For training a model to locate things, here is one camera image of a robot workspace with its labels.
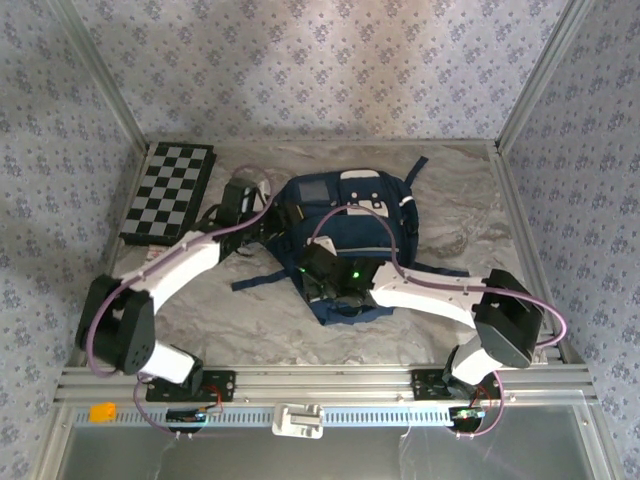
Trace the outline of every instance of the patterned wallpaper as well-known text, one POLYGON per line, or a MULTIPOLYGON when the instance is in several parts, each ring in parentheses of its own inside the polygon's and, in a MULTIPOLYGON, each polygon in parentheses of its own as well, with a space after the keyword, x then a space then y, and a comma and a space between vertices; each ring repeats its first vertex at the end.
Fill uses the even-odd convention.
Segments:
POLYGON ((640 4, 582 26, 509 153, 571 342, 640 478, 640 4))
POLYGON ((565 0, 74 0, 151 140, 496 138, 565 0))
POLYGON ((18 479, 136 162, 48 4, 0 18, 0 478, 18 479))

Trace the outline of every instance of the black and white checkerboard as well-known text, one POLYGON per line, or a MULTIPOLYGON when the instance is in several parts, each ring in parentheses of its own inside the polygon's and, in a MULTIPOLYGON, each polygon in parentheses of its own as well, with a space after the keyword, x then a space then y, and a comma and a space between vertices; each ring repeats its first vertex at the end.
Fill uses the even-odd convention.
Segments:
POLYGON ((129 245, 174 245, 196 220, 215 162, 213 146, 160 143, 120 237, 129 245))

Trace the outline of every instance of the glass panel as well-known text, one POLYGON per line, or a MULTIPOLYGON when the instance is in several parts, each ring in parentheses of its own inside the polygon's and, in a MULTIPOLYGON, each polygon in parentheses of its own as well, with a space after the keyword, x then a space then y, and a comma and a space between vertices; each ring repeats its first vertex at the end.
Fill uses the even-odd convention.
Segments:
POLYGON ((180 441, 146 427, 74 428, 60 480, 591 479, 571 407, 507 408, 474 440, 447 429, 327 428, 320 440, 211 429, 180 441))

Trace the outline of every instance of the blue backpack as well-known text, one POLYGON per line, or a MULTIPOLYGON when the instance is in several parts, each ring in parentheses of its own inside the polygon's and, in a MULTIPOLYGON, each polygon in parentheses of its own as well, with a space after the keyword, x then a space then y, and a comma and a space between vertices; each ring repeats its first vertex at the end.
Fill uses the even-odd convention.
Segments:
MULTIPOLYGON (((322 218, 341 205, 357 203, 371 208, 384 217, 396 239, 398 262, 403 267, 444 275, 466 276, 466 272, 432 268, 415 262, 418 250, 418 210, 411 194, 411 184, 428 159, 420 157, 403 181, 386 172, 369 169, 317 173, 294 177, 274 198, 274 205, 297 206, 301 220, 264 245, 282 264, 283 269, 271 275, 235 282, 233 291, 273 283, 289 277, 300 295, 304 296, 302 274, 296 264, 302 251, 322 218)), ((340 212, 322 227, 319 236, 333 241, 338 256, 378 257, 391 259, 391 239, 384 227, 372 215, 361 211, 340 212)), ((390 315, 393 308, 351 307, 331 299, 307 304, 322 325, 362 323, 390 315)))

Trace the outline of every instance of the marble surface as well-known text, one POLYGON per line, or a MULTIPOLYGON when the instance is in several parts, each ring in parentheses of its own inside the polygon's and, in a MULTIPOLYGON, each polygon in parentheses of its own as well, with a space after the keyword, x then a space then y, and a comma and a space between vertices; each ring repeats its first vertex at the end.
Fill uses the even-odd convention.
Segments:
MULTIPOLYGON (((413 185, 420 212, 418 260, 484 275, 498 267, 522 278, 484 144, 217 146, 201 213, 220 200, 231 171, 256 164, 279 189, 292 176, 368 167, 404 178, 430 159, 413 185)), ((172 297, 158 312, 158 338, 199 355, 205 364, 443 363, 473 335, 469 328, 420 312, 356 326, 321 326, 287 279, 241 292, 230 283, 278 270, 261 246, 233 255, 172 297)), ((146 249, 121 246, 115 274, 140 266, 146 249)))

